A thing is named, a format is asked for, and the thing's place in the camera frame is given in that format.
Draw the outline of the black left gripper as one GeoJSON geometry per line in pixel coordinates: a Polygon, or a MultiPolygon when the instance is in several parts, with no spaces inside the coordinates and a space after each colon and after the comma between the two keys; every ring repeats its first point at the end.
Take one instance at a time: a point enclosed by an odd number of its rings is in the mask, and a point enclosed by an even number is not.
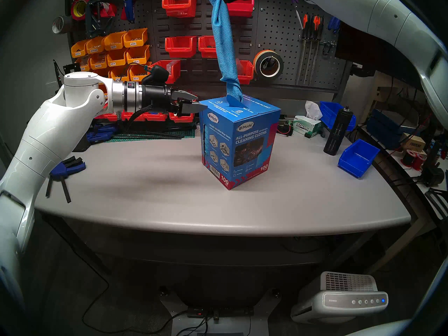
{"type": "Polygon", "coordinates": [[[155,110],[158,113],[173,113],[178,117],[186,117],[208,109],[207,105],[197,101],[191,101],[198,100],[196,95],[165,84],[141,84],[141,88],[141,113],[148,113],[151,110],[155,110]]]}

